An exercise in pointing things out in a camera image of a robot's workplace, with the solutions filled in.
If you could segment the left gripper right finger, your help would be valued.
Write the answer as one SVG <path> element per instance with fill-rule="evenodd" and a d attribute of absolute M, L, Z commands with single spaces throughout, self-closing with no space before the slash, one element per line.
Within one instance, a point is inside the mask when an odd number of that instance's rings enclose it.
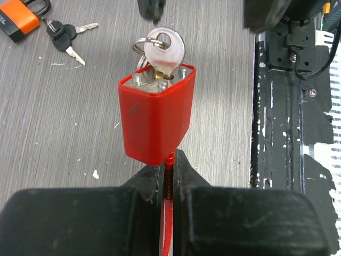
<path fill-rule="evenodd" d="M 329 255 L 313 203 L 292 190 L 211 186 L 177 150 L 174 255 Z"/>

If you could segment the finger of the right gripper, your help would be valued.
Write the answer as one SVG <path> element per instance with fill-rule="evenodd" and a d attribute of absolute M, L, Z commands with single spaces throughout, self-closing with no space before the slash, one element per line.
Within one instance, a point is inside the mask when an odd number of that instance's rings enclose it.
<path fill-rule="evenodd" d="M 158 24 L 166 5 L 166 0 L 137 0 L 140 16 L 153 24 Z"/>
<path fill-rule="evenodd" d="M 252 33 L 261 33 L 279 23 L 290 0 L 244 0 L 243 26 Z"/>

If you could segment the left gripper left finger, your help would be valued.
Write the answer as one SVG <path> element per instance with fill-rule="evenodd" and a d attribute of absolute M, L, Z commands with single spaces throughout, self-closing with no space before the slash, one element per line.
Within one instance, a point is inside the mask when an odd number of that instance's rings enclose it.
<path fill-rule="evenodd" d="M 1 211 L 1 255 L 158 255 L 164 174 L 119 187 L 17 191 Z"/>

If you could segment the black keys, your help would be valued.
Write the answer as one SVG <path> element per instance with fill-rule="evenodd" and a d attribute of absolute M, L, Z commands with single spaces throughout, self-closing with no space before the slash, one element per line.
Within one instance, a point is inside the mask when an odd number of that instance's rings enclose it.
<path fill-rule="evenodd" d="M 51 38 L 54 47 L 60 52 L 66 52 L 75 58 L 81 65 L 85 66 L 86 62 L 75 52 L 72 47 L 72 41 L 89 29 L 99 26 L 99 23 L 90 23 L 84 26 L 74 26 L 71 24 L 63 24 L 57 20 L 45 19 L 46 32 Z"/>

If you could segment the black orange key bunch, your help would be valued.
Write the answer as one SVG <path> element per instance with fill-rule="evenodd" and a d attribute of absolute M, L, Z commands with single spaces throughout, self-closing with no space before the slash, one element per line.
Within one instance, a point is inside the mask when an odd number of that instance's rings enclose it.
<path fill-rule="evenodd" d="M 39 27 L 40 20 L 51 8 L 51 1 L 43 0 L 44 6 L 33 12 L 28 5 L 34 1 L 10 0 L 1 4 L 1 30 L 15 43 Z"/>

